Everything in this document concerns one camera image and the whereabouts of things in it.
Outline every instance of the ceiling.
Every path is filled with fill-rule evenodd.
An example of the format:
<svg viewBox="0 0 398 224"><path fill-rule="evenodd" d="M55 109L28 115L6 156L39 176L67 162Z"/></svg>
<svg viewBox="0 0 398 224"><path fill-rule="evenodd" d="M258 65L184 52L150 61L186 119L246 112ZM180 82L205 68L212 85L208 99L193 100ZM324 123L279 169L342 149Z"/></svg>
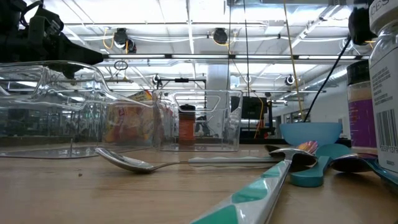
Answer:
<svg viewBox="0 0 398 224"><path fill-rule="evenodd" d="M247 27L243 1L234 1L233 7L229 7L228 0L45 0L45 8L60 16L65 23L63 31L70 40L102 54L124 54L115 46L107 48L111 46L112 33L124 27L137 46L137 54L226 55L229 50L235 55L289 55L283 4L246 1ZM337 56L348 35L348 17L353 7L329 6L326 0L315 1L319 4L302 4L303 0L289 2L287 14L293 54ZM27 21L34 12L28 12ZM212 39L212 32L219 27L230 36L229 46L218 45ZM370 51L369 45L350 45L345 55L369 55ZM108 81L116 79L115 61L118 59L109 59L98 65ZM246 76L249 67L252 89L292 88L284 83L285 77L293 74L290 60L249 60L249 66L246 59L156 59L149 63L149 60L140 58L126 62L129 68L120 71L117 79L126 77L130 82L108 82L110 89L150 89L153 88L154 75L162 78L206 78L207 66L217 63L229 63L229 74L236 77L240 74ZM300 86L311 84L332 65L332 60L298 62L295 69ZM239 79L237 89L246 89L244 79ZM170 82L165 88L200 87L200 84Z"/></svg>

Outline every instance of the wooden table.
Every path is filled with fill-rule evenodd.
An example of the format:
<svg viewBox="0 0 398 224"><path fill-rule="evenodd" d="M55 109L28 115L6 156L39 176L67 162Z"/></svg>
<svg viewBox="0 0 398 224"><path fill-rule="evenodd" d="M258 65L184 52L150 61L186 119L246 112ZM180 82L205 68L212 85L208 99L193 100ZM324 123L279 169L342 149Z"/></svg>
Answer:
<svg viewBox="0 0 398 224"><path fill-rule="evenodd" d="M152 164L195 156L265 156L263 146L236 153L124 153ZM0 223L188 223L254 180L264 169L176 165L137 175L100 157L0 158ZM323 187L284 185L271 220L279 223L388 223L398 197L371 173L329 170Z"/></svg>

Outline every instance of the blue bowl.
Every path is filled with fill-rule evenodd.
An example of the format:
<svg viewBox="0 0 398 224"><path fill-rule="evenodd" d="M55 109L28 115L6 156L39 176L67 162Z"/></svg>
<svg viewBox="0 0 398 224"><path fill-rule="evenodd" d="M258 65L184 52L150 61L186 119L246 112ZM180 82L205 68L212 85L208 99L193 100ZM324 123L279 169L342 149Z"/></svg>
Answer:
<svg viewBox="0 0 398 224"><path fill-rule="evenodd" d="M343 129L341 123L293 123L281 124L280 130L287 143L298 146L307 141L318 142L318 147L333 144Z"/></svg>

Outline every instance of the purple label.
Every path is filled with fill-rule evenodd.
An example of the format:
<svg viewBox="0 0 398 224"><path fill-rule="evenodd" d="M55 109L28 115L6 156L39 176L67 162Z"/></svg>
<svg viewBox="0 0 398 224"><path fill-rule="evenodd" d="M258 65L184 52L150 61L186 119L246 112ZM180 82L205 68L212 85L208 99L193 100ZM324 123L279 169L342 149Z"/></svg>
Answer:
<svg viewBox="0 0 398 224"><path fill-rule="evenodd" d="M348 103L348 107L351 145L376 148L372 99L354 101Z"/></svg>

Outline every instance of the white lid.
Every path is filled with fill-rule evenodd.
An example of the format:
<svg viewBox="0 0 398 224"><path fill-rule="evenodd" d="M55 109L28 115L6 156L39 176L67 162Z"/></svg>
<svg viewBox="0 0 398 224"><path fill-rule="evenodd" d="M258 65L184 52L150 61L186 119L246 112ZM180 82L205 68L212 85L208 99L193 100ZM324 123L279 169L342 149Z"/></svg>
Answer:
<svg viewBox="0 0 398 224"><path fill-rule="evenodd" d="M389 22L398 19L398 0L375 0L369 8L371 31L378 34Z"/></svg>

